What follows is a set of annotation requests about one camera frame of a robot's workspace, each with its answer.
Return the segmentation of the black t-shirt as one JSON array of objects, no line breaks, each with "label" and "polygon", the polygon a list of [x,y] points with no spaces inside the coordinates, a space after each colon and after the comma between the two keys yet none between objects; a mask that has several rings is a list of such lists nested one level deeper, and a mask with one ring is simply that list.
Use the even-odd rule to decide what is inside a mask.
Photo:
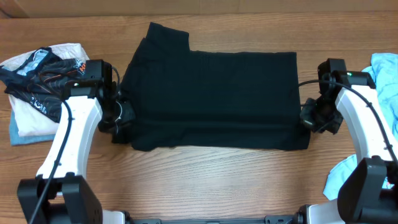
[{"label": "black t-shirt", "polygon": [[132,120],[113,142],[140,151],[211,146],[306,149],[294,52],[192,51],[189,34],[151,23],[121,82]]}]

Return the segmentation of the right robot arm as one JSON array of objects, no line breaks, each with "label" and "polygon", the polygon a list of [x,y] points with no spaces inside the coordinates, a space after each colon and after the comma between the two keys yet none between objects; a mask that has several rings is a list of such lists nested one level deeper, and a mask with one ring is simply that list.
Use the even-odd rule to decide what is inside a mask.
[{"label": "right robot arm", "polygon": [[329,58],[318,66],[320,97],[302,106],[300,120],[313,133],[337,133],[342,122],[353,139],[358,165],[336,199],[304,205],[292,223],[397,223],[397,141],[380,109],[367,72]]}]

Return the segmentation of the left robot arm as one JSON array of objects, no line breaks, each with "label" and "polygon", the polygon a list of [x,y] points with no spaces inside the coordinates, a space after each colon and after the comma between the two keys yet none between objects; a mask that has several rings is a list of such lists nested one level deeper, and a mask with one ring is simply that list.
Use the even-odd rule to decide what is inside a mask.
[{"label": "left robot arm", "polygon": [[103,60],[86,62],[85,76],[66,82],[60,122],[35,178],[22,179],[17,198],[28,223],[131,223],[128,212],[104,210],[86,181],[94,133],[117,136],[136,117],[120,99],[118,71]]}]

